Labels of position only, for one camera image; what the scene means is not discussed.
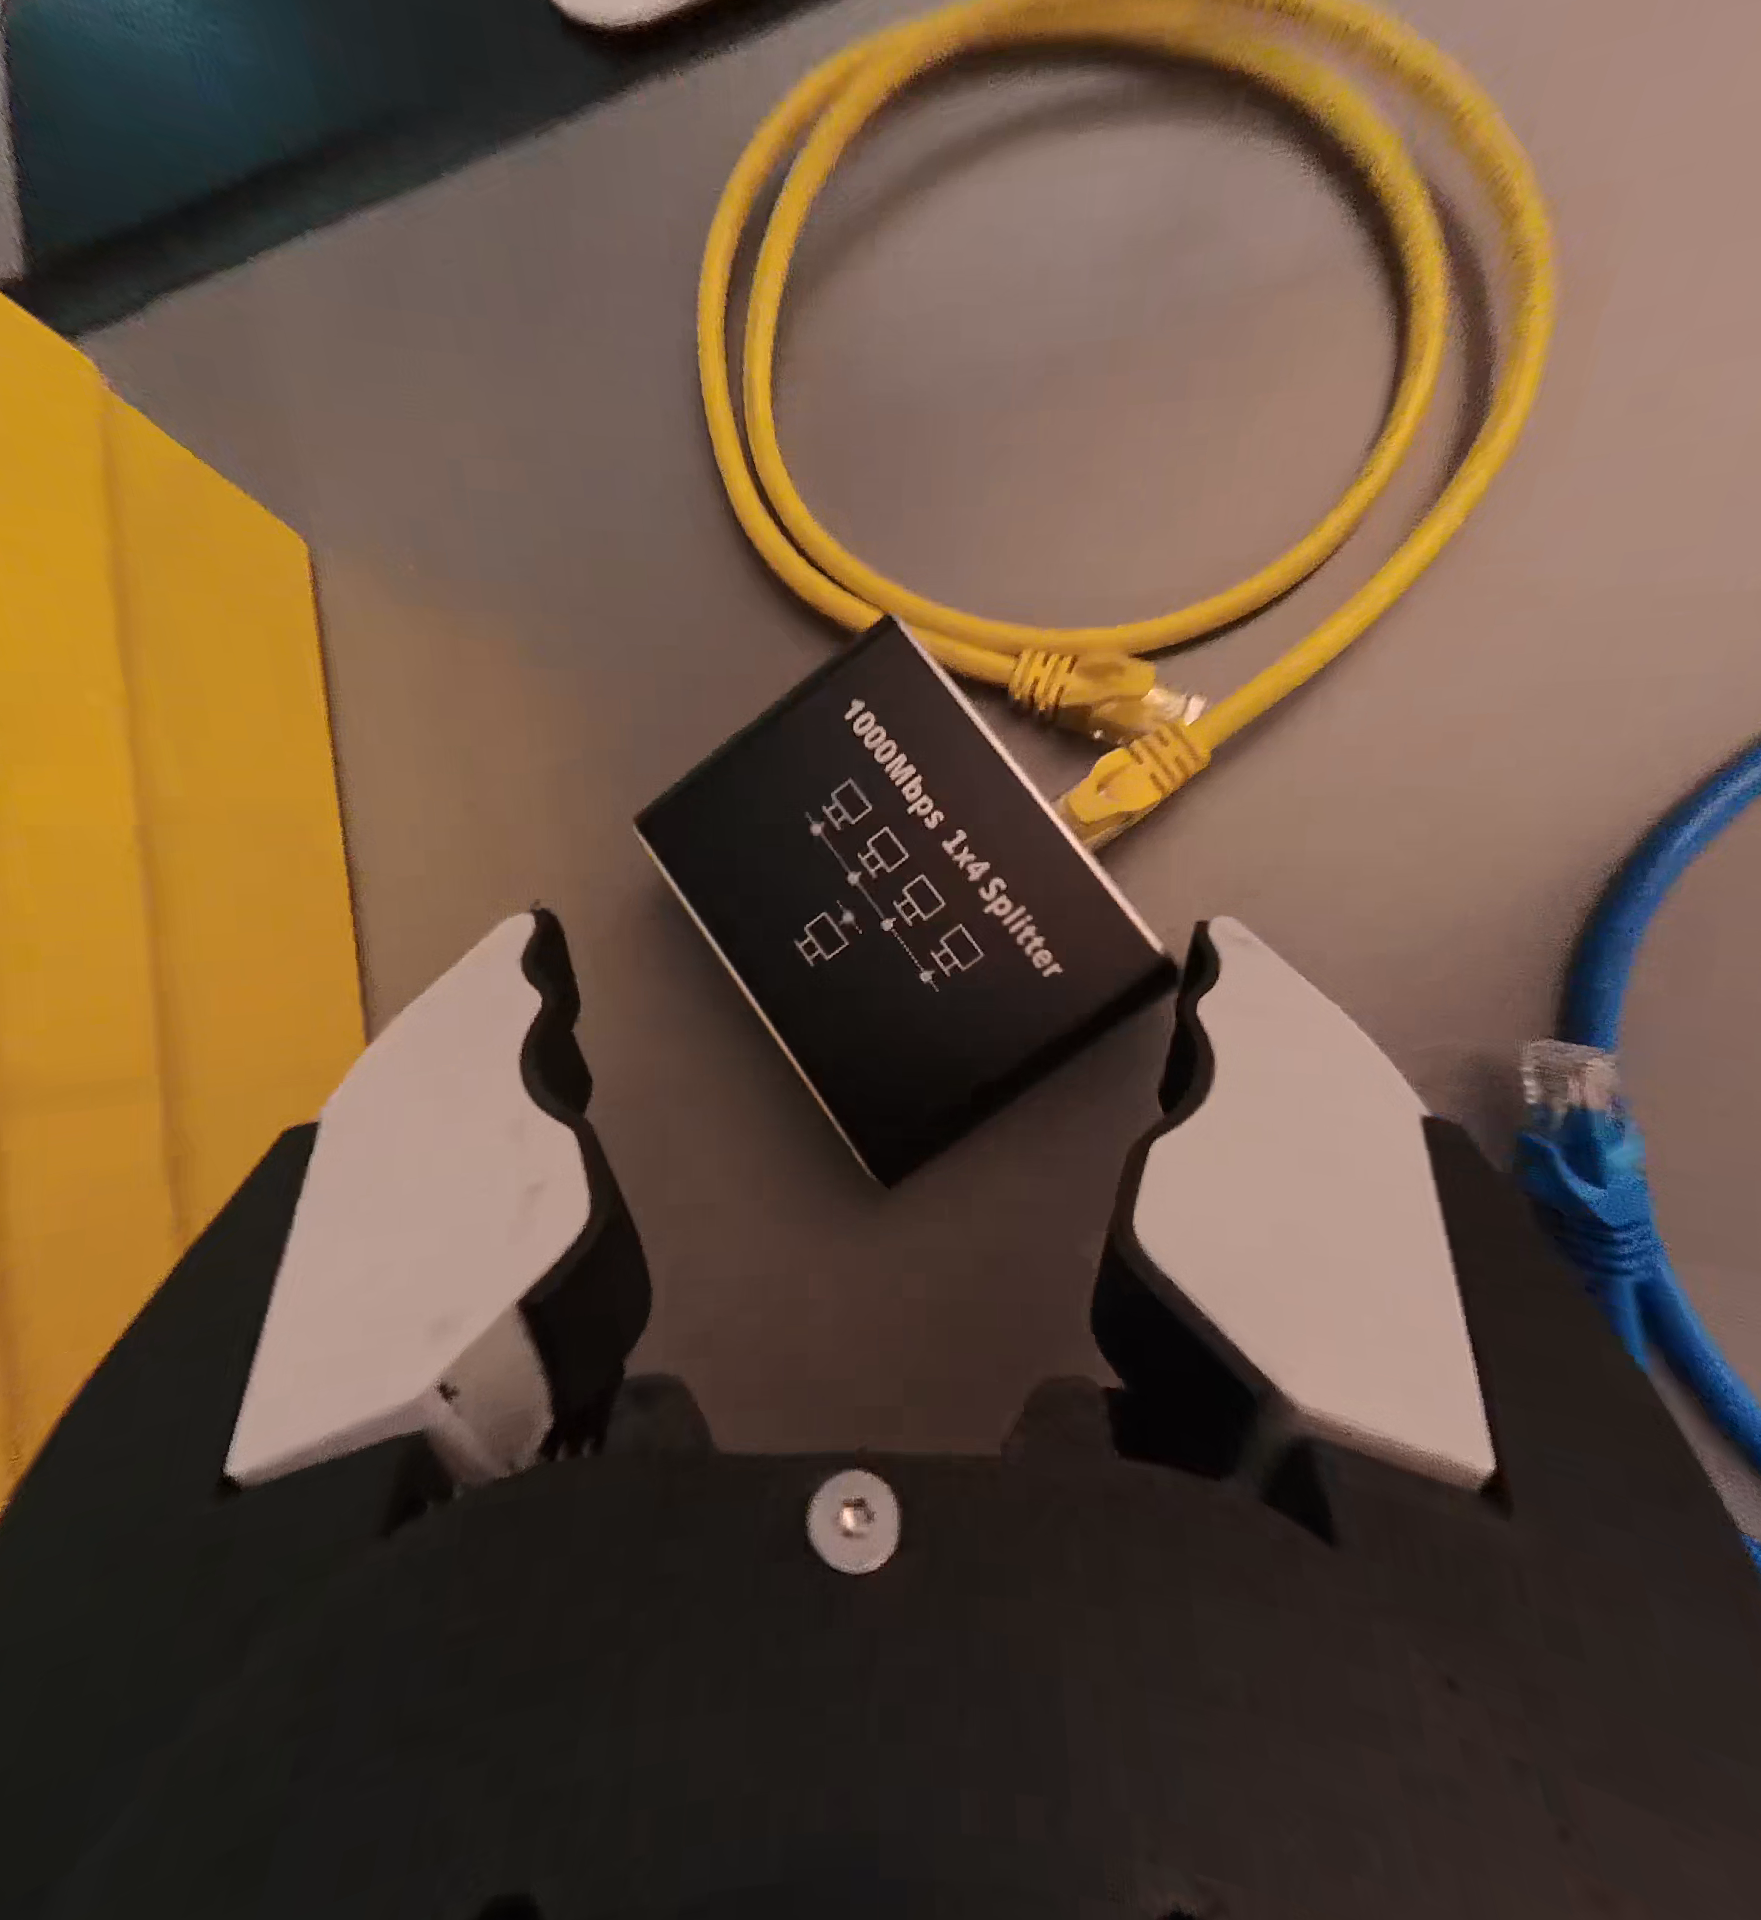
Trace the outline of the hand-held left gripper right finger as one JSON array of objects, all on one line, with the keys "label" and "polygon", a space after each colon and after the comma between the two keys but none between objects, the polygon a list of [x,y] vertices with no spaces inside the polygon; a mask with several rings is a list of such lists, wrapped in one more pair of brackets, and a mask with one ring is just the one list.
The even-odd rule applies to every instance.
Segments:
[{"label": "hand-held left gripper right finger", "polygon": [[1234,916],[1196,926],[1091,1285],[1126,1451],[1268,1482],[1328,1442],[1477,1493],[1495,1439],[1422,1099]]}]

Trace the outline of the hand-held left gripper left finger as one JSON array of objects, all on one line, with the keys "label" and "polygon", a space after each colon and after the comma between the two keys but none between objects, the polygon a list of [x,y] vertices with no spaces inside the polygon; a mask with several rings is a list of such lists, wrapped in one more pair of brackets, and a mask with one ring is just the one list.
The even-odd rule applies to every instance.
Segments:
[{"label": "hand-held left gripper left finger", "polygon": [[536,904],[346,1070],[315,1115],[230,1482],[395,1438],[454,1484],[602,1450],[651,1272],[589,1120],[576,1024],[564,932]]}]

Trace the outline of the yellow plastic bin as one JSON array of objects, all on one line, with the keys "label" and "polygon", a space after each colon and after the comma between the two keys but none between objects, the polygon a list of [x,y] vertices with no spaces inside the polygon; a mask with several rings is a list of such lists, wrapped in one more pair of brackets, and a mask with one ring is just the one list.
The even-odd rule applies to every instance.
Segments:
[{"label": "yellow plastic bin", "polygon": [[309,552],[0,293],[0,1515],[360,1047]]}]

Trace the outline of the black network switch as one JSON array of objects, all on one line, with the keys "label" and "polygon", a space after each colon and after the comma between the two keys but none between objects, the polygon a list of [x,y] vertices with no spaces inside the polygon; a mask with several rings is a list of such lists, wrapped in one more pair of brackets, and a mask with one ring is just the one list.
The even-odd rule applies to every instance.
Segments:
[{"label": "black network switch", "polygon": [[881,1186],[1178,979],[958,683],[888,618],[633,824]]}]

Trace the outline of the black wrist rest pad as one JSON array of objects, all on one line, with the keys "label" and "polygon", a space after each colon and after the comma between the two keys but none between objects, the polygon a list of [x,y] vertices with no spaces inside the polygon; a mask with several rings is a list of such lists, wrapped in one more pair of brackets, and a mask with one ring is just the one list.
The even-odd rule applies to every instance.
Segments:
[{"label": "black wrist rest pad", "polygon": [[599,102],[645,40],[557,2],[8,2],[27,263],[76,339]]}]

